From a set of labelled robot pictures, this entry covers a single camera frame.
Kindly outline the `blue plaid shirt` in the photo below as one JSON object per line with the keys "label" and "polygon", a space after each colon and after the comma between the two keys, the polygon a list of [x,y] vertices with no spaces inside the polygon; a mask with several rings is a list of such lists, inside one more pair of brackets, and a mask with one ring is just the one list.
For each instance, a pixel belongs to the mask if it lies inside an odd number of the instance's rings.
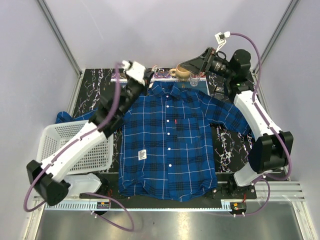
{"label": "blue plaid shirt", "polygon": [[211,125],[246,135],[249,124],[231,103],[174,81],[155,81],[125,114],[119,155],[121,195],[181,202],[216,188]]}

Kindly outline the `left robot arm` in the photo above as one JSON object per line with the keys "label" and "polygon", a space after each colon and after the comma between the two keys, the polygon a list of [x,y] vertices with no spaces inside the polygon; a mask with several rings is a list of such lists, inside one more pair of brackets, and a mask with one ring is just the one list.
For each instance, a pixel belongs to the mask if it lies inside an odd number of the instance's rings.
{"label": "left robot arm", "polygon": [[125,113],[141,94],[146,94],[155,73],[151,69],[124,71],[127,84],[121,87],[119,81],[115,84],[112,97],[101,97],[100,106],[83,128],[62,148],[42,162],[30,161],[27,175],[30,186],[23,201],[23,208],[28,208],[28,200],[32,190],[35,190],[49,206],[55,206],[70,193],[86,194],[103,198],[108,193],[108,186],[96,175],[87,174],[85,178],[91,182],[78,185],[77,177],[67,182],[65,177],[70,169],[83,158],[93,147],[107,140],[123,123]]}

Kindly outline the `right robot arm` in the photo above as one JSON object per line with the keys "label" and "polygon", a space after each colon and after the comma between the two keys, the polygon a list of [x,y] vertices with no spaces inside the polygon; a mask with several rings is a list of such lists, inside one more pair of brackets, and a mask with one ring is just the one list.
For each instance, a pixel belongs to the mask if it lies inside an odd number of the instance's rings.
{"label": "right robot arm", "polygon": [[255,138],[248,162],[229,177],[224,194],[240,198],[253,189],[254,183],[270,176],[273,171],[291,167],[293,135],[282,131],[272,121],[254,93],[248,80],[251,68],[248,51],[238,49],[230,60],[226,60],[223,52],[209,47],[200,56],[180,65],[193,74],[213,73],[225,78],[224,94],[242,113]]}

